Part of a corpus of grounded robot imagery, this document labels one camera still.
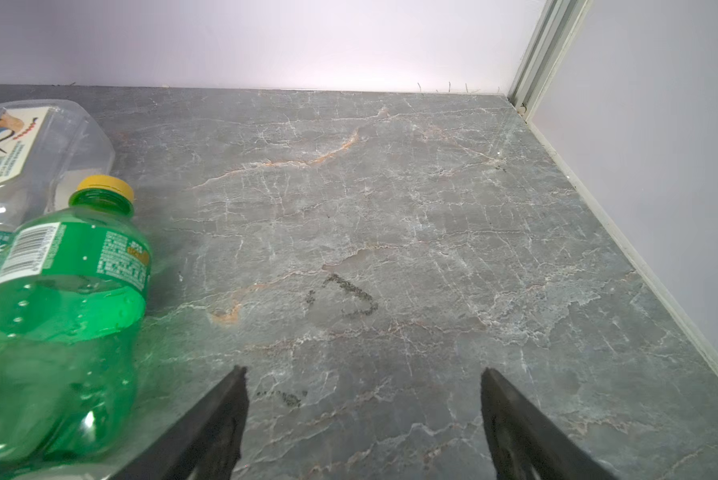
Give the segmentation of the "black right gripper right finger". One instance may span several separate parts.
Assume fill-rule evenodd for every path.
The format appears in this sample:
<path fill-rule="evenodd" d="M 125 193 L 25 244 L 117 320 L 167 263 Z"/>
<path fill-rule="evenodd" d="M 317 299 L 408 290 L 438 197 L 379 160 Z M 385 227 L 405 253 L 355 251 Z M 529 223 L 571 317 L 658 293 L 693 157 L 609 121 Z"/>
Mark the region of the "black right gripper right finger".
<path fill-rule="evenodd" d="M 498 479 L 612 479 L 498 370 L 481 375 L 481 413 Z"/>

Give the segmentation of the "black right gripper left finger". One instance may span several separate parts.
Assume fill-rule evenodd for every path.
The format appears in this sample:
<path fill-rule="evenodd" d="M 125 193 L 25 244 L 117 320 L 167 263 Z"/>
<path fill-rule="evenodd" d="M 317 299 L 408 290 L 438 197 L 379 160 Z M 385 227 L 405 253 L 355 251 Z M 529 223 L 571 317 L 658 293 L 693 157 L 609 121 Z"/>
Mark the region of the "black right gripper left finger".
<path fill-rule="evenodd" d="M 247 369 L 235 366 L 114 479 L 229 479 L 241 459 L 250 405 Z"/>

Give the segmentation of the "green bottle yellow cap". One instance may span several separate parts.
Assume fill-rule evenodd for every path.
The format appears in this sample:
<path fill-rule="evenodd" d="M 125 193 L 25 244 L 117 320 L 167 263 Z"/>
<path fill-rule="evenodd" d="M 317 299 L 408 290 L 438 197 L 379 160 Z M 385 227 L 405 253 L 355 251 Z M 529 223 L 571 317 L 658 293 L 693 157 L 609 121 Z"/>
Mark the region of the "green bottle yellow cap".
<path fill-rule="evenodd" d="M 137 391 L 152 250 L 134 192 L 85 178 L 0 257 L 0 476 L 108 450 Z"/>

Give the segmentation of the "clear bottle green cap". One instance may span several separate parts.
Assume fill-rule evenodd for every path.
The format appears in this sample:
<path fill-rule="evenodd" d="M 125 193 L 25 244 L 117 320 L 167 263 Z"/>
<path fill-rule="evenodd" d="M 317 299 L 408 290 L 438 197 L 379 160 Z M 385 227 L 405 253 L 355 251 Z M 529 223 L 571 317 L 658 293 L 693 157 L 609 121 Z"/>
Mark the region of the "clear bottle green cap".
<path fill-rule="evenodd" d="M 79 183 L 107 175 L 115 150 L 79 104 L 41 99 L 0 104 L 0 254 L 25 222 L 64 209 Z"/>

